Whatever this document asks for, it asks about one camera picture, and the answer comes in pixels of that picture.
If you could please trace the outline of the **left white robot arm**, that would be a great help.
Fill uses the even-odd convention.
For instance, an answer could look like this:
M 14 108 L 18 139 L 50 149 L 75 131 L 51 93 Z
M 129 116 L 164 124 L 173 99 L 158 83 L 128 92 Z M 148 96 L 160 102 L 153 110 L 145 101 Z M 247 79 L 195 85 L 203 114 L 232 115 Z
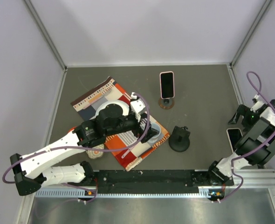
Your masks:
M 94 180 L 94 171 L 88 162 L 63 167 L 56 164 L 84 151 L 96 151 L 107 137 L 115 134 L 131 131 L 138 141 L 146 141 L 153 133 L 149 123 L 145 128 L 140 123 L 149 117 L 148 108 L 140 99 L 125 106 L 119 100 L 106 102 L 93 119 L 82 122 L 52 144 L 28 155 L 12 155 L 10 162 L 19 195 L 27 196 L 57 184 L 89 186 Z

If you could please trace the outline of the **grey phone stand wooden base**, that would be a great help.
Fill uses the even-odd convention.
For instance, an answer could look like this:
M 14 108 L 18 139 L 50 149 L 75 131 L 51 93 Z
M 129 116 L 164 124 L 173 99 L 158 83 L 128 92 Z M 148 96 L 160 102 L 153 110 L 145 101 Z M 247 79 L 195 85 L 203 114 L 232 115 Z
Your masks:
M 173 98 L 168 98 L 168 99 L 160 98 L 158 101 L 158 104 L 163 109 L 171 109 L 174 106 L 174 99 Z

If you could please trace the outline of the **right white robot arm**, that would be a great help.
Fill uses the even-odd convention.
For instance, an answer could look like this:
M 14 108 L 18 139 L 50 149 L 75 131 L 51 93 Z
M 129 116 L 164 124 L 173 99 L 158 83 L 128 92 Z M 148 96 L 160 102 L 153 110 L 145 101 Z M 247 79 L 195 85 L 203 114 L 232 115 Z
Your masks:
M 240 116 L 245 134 L 233 146 L 234 152 L 227 158 L 214 161 L 206 172 L 206 180 L 212 185 L 222 185 L 232 177 L 232 169 L 264 165 L 275 155 L 275 99 L 270 104 L 254 99 L 250 108 L 239 105 L 229 125 L 236 124 Z

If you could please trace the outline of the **black round base clamp stand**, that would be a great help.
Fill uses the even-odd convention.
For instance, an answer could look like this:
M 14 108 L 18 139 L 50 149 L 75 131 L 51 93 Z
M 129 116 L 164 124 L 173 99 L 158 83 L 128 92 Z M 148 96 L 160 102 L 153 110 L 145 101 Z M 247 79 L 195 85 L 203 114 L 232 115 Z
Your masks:
M 178 153 L 186 151 L 190 146 L 190 132 L 186 126 L 175 126 L 169 138 L 170 148 Z

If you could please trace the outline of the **pink case smartphone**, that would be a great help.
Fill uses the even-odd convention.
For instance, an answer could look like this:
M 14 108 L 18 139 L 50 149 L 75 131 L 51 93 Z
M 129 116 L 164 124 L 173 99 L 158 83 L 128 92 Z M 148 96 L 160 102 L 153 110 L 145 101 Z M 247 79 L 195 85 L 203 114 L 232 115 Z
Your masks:
M 165 71 L 159 74 L 160 96 L 162 99 L 175 97 L 174 72 Z

